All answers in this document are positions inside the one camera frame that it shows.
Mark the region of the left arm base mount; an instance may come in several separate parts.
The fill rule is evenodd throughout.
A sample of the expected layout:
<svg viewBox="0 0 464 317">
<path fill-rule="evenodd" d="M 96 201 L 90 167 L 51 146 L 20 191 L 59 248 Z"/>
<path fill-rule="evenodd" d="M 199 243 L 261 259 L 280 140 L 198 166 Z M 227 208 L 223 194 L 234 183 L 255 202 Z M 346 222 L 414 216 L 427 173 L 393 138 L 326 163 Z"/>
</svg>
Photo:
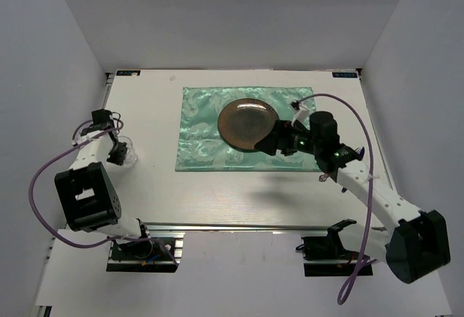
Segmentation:
<svg viewBox="0 0 464 317">
<path fill-rule="evenodd" d="M 110 247 L 107 272 L 175 273 L 181 261 L 183 238 L 157 238 L 158 242 L 114 243 Z"/>
</svg>

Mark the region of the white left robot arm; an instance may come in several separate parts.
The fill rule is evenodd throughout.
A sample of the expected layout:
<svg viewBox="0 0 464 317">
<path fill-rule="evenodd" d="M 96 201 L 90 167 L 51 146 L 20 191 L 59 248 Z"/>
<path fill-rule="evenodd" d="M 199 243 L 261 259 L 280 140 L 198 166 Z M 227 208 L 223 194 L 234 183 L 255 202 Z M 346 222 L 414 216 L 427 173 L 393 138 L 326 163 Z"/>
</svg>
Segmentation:
<svg viewBox="0 0 464 317">
<path fill-rule="evenodd" d="M 73 231 L 98 231 L 121 242 L 137 258 L 152 253 L 153 240 L 143 222 L 123 214 L 117 192 L 106 171 L 106 164 L 124 165 L 128 143 L 119 140 L 120 124 L 111 111 L 95 110 L 90 126 L 76 142 L 78 154 L 68 170 L 55 175 L 54 183 Z"/>
</svg>

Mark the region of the brown speckled ceramic plate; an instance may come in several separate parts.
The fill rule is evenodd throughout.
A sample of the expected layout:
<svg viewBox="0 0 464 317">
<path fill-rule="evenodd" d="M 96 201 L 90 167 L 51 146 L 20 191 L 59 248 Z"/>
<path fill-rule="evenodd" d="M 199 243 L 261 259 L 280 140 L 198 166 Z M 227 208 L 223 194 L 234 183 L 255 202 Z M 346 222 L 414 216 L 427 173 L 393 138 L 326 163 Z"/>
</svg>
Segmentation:
<svg viewBox="0 0 464 317">
<path fill-rule="evenodd" d="M 217 129 L 227 145 L 254 152 L 254 145 L 272 131 L 277 120 L 278 113 L 268 103 L 253 98 L 237 99 L 220 111 Z"/>
</svg>

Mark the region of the clear drinking glass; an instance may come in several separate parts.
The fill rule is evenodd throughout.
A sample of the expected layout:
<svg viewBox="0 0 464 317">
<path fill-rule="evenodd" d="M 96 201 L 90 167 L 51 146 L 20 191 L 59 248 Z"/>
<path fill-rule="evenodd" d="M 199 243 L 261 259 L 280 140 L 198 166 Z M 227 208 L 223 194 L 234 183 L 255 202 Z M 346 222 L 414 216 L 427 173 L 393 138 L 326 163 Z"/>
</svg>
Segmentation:
<svg viewBox="0 0 464 317">
<path fill-rule="evenodd" d="M 138 155 L 136 153 L 135 146 L 131 138 L 127 136 L 119 136 L 119 142 L 125 144 L 127 151 L 123 160 L 124 168 L 132 168 L 138 161 Z"/>
</svg>

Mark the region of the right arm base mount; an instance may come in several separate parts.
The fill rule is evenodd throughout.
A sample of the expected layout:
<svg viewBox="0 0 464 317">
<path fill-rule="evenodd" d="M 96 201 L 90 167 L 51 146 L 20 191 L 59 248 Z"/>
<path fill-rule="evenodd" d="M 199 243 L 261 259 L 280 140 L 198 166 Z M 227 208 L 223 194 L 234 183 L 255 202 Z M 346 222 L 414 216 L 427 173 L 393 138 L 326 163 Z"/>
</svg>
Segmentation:
<svg viewBox="0 0 464 317">
<path fill-rule="evenodd" d="M 302 253 L 305 277 L 348 277 L 355 271 L 359 254 L 343 247 L 339 232 L 356 224 L 346 219 L 329 226 L 324 235 L 302 237 L 295 250 Z"/>
</svg>

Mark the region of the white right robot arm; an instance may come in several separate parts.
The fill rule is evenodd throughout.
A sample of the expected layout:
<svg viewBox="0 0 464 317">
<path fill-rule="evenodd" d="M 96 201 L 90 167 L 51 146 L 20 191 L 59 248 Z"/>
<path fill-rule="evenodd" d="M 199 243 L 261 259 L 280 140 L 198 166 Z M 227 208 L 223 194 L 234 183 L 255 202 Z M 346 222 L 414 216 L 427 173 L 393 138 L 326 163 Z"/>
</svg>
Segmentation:
<svg viewBox="0 0 464 317">
<path fill-rule="evenodd" d="M 308 128 L 299 121 L 279 120 L 255 148 L 267 155 L 313 155 L 323 173 L 371 207 L 384 231 L 371 230 L 351 219 L 339 221 L 328 227 L 326 236 L 328 251 L 334 257 L 344 258 L 364 249 L 365 255 L 385 262 L 407 284 L 450 262 L 444 217 L 435 210 L 421 210 L 374 178 L 361 155 L 340 142 L 331 113 L 311 114 Z"/>
</svg>

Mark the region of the green satin placemat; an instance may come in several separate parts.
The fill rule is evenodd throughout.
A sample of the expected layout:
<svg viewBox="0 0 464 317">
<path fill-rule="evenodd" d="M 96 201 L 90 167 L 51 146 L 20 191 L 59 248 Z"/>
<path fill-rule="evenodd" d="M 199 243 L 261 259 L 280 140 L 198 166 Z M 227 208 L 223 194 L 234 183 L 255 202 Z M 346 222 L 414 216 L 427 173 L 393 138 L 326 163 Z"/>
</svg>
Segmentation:
<svg viewBox="0 0 464 317">
<path fill-rule="evenodd" d="M 306 98 L 314 112 L 312 93 L 310 87 L 183 88 L 176 171 L 317 172 L 311 155 L 269 156 L 253 149 L 276 120 L 293 119 L 294 100 Z"/>
</svg>

